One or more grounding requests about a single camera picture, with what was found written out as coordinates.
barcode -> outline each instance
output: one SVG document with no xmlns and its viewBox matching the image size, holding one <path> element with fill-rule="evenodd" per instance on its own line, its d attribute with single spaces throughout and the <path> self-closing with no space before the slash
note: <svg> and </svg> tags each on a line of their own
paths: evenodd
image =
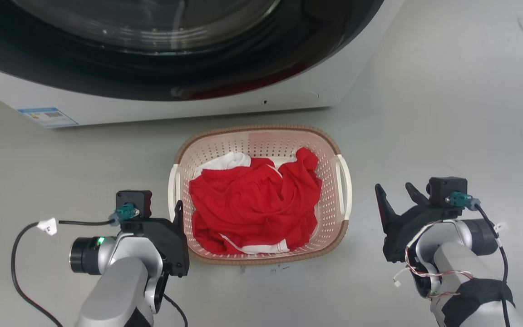
<svg viewBox="0 0 523 327">
<path fill-rule="evenodd" d="M 44 114 L 50 118 L 63 116 L 61 112 L 44 112 Z"/>
</svg>

red fabric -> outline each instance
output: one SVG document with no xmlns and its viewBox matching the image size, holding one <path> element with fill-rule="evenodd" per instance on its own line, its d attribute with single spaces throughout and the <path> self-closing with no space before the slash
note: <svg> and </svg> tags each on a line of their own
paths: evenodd
<svg viewBox="0 0 523 327">
<path fill-rule="evenodd" d="M 203 170 L 192 180 L 193 236 L 201 246 L 214 254 L 241 254 L 220 234 L 238 247 L 284 239 L 290 250 L 307 244 L 317 225 L 322 181 L 311 151 L 301 148 L 296 158 L 280 166 L 282 177 L 271 160 L 252 158 L 249 167 Z"/>
</svg>

gray floor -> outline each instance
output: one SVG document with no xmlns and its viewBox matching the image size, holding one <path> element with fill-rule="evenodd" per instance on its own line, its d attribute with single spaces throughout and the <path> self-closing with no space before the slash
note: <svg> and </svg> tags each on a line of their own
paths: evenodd
<svg viewBox="0 0 523 327">
<path fill-rule="evenodd" d="M 431 176 L 447 175 L 467 178 L 492 220 L 510 224 L 502 235 L 508 283 L 523 315 L 523 2 L 407 0 L 337 108 L 45 130 L 0 103 L 0 326 L 51 326 L 9 277 L 23 226 L 105 219 L 125 188 L 152 190 L 154 216 L 167 215 L 168 172 L 180 145 L 242 124 L 311 124 L 330 133 L 353 178 L 350 228 L 335 251 L 309 261 L 245 271 L 191 263 L 189 277 L 167 288 L 191 326 L 435 326 L 410 278 L 403 275 L 398 289 L 392 283 L 401 265 L 382 255 L 373 186 L 383 184 L 402 213 L 410 206 L 405 182 L 424 188 Z M 28 232 L 17 258 L 23 289 L 72 325 L 97 277 L 70 271 L 71 242 L 115 232 Z M 485 260 L 502 272 L 498 255 Z M 156 325 L 182 326 L 163 306 Z"/>
</svg>

plastic basket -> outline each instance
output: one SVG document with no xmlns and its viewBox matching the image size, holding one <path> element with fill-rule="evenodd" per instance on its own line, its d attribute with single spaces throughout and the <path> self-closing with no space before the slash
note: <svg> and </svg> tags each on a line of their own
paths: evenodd
<svg viewBox="0 0 523 327">
<path fill-rule="evenodd" d="M 318 225 L 310 242 L 288 253 L 216 255 L 203 249 L 193 237 L 191 217 L 195 211 L 189 181 L 201 164 L 230 151 L 251 157 L 267 157 L 276 166 L 295 160 L 300 147 L 307 147 L 318 157 L 317 176 L 322 180 L 320 200 L 316 205 Z M 177 153 L 168 180 L 168 209 L 174 217 L 175 203 L 183 201 L 183 228 L 192 257 L 219 265 L 265 265 L 286 263 L 324 255 L 336 248 L 348 226 L 352 207 L 352 185 L 346 161 L 334 141 L 308 126 L 270 125 L 212 130 L 189 139 Z"/>
</svg>

basket handle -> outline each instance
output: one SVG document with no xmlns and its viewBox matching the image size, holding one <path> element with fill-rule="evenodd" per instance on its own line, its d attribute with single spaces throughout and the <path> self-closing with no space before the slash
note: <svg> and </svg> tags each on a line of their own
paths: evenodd
<svg viewBox="0 0 523 327">
<path fill-rule="evenodd" d="M 350 170 L 348 170 L 346 160 L 341 154 L 337 155 L 336 159 L 334 169 L 336 171 L 338 194 L 340 195 L 340 213 L 344 215 L 344 220 L 347 221 L 352 210 L 352 181 L 350 180 Z"/>
<path fill-rule="evenodd" d="M 175 205 L 181 196 L 181 174 L 178 172 L 179 165 L 174 164 L 168 176 L 168 215 L 169 220 L 175 219 Z"/>
</svg>

